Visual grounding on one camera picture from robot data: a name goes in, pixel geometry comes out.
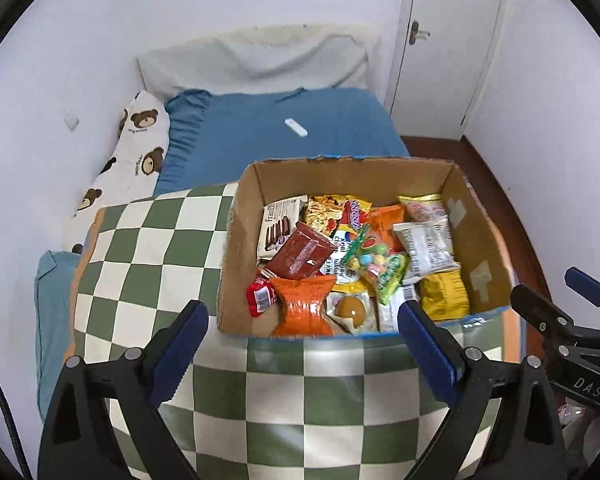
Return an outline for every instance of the bear print pillow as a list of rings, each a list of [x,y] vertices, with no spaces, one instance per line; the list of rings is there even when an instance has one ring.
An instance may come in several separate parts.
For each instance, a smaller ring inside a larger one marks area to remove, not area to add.
[[[124,109],[118,145],[77,206],[64,232],[62,248],[80,253],[101,207],[151,196],[169,147],[169,115],[154,96],[142,90]]]

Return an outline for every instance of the green and white checkered tablecloth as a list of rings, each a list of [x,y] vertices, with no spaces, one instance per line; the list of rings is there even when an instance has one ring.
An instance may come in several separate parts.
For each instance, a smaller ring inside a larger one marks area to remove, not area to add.
[[[201,478],[404,478],[446,407],[398,336],[289,342],[218,332],[216,292],[235,188],[106,208],[78,287],[77,353],[88,363],[116,359],[199,299],[212,317],[208,333],[159,411]],[[500,316],[449,330],[462,345],[502,357]],[[148,478],[116,400],[109,410],[131,472]],[[480,457],[496,410],[491,401],[465,465]]]

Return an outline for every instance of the wooden floor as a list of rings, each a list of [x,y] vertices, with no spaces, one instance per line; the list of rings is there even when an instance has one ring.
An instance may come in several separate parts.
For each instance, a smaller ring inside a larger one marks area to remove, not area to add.
[[[461,140],[403,137],[402,140],[413,156],[444,158],[462,168],[488,215],[500,229],[520,283],[551,298],[536,252],[515,209],[471,143],[465,137]],[[526,352],[535,355],[544,353],[542,337],[532,328],[527,332]]]

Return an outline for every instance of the metal screw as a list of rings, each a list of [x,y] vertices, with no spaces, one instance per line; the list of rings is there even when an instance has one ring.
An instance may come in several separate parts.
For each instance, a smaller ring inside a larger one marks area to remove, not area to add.
[[[129,361],[134,361],[138,359],[142,355],[142,349],[134,346],[133,348],[128,348],[125,351],[125,359]]]
[[[464,349],[464,355],[471,359],[471,361],[479,361],[482,357],[482,352],[475,346],[469,346],[469,348]]]
[[[80,364],[80,358],[77,355],[72,355],[64,362],[64,364],[67,368],[75,368]]]
[[[542,361],[540,360],[540,358],[536,357],[535,355],[530,355],[529,357],[527,357],[526,362],[532,368],[539,368],[540,365],[542,364]]]

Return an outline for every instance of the white wall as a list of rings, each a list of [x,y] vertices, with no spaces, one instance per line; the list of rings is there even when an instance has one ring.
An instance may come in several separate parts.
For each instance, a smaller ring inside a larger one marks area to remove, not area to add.
[[[564,285],[600,280],[600,38],[569,0],[507,0],[501,38],[464,134],[506,190],[558,306],[600,328]]]
[[[381,91],[400,0],[36,0],[0,46],[0,382],[35,470],[33,278],[141,89],[134,56],[250,25],[335,22],[381,32]],[[64,126],[70,110],[80,125]],[[13,457],[0,416],[0,444]]]

